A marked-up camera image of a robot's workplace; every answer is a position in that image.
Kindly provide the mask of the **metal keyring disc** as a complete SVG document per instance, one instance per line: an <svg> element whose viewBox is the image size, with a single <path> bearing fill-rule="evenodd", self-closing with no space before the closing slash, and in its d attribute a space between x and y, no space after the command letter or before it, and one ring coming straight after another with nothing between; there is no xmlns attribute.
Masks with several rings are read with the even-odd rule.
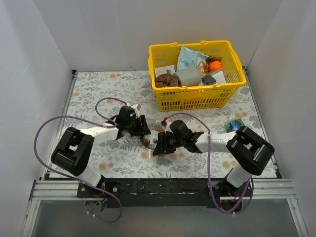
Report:
<svg viewBox="0 0 316 237"><path fill-rule="evenodd" d="M151 134L140 137L140 141L144 147L149 150L154 150L158 141L158 134L164 132L164 129L161 126L150 126L149 127Z"/></svg>

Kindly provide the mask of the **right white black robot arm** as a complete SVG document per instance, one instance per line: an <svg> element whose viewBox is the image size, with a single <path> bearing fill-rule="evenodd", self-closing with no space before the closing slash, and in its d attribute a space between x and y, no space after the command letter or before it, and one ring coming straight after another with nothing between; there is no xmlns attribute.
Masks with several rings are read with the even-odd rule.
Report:
<svg viewBox="0 0 316 237"><path fill-rule="evenodd" d="M209 152L209 148L215 152L232 154L237 165L218 183L218 188L213 189L229 196L237 195L253 175L261 175L275 152L269 142L247 126L229 133L209 135L206 132L191 131L178 119L167 124L165 132L158 134L153 155L171 154L179 147L198 154Z"/></svg>

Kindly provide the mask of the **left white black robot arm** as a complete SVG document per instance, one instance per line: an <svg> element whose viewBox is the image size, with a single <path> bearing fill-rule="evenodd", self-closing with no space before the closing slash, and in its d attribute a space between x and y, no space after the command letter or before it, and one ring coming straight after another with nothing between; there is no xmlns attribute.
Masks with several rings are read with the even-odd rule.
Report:
<svg viewBox="0 0 316 237"><path fill-rule="evenodd" d="M102 175L89 164L92 148L120 139L126 133L131 137L151 134L145 116L139 113L140 108L139 104L124 105L114 121L106 122L102 127L67 128L52 153L51 162L88 183L88 191L93 197L101 197L105 185L101 182Z"/></svg>

